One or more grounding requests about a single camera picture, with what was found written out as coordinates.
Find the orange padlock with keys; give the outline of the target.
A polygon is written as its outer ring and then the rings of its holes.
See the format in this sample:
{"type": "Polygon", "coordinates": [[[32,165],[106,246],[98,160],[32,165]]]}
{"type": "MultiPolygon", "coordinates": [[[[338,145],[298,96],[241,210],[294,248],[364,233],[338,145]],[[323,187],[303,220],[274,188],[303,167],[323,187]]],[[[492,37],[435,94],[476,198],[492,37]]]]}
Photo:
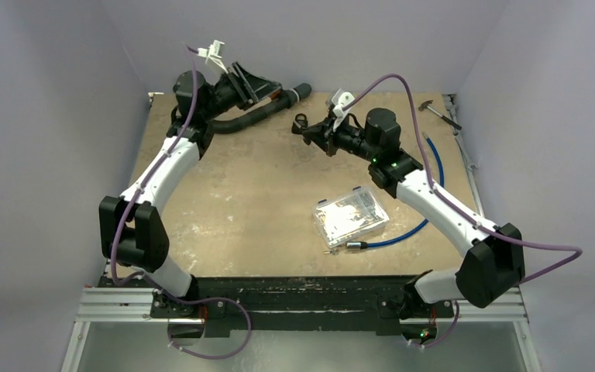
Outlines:
{"type": "Polygon", "coordinates": [[[304,137],[303,132],[309,127],[308,124],[308,118],[304,113],[298,113],[293,120],[293,123],[291,125],[291,132],[293,134],[299,135],[303,142],[306,145],[310,145],[311,141],[310,139],[304,137]]]}

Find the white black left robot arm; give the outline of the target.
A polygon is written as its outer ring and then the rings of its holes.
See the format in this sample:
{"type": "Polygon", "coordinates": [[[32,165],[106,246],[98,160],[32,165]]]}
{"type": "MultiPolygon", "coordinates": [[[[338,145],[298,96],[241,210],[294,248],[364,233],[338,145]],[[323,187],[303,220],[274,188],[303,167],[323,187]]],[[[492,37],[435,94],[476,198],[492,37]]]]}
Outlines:
{"type": "Polygon", "coordinates": [[[169,255],[164,207],[215,134],[239,132],[288,109],[310,95],[311,87],[286,89],[235,62],[215,84],[196,69],[186,71],[177,77],[173,92],[177,104],[159,152],[131,186],[101,200],[98,217],[101,251],[111,269],[136,269],[171,295],[170,307],[179,316],[189,317],[200,306],[198,282],[169,255]]]}

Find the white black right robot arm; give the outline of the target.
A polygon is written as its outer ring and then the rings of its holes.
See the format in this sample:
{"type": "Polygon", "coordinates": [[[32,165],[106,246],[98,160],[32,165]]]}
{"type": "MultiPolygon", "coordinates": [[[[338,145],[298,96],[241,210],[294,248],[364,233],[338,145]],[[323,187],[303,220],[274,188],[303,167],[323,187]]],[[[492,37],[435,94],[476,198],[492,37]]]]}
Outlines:
{"type": "Polygon", "coordinates": [[[430,270],[409,282],[405,308],[423,315],[434,303],[465,300],[486,308],[525,277],[521,231],[478,215],[454,198],[401,147],[401,126],[394,112],[373,108],[363,126],[329,114],[321,122],[294,125],[306,144],[327,155],[339,150],[368,161],[374,184],[425,217],[458,250],[456,270],[430,270]]]}

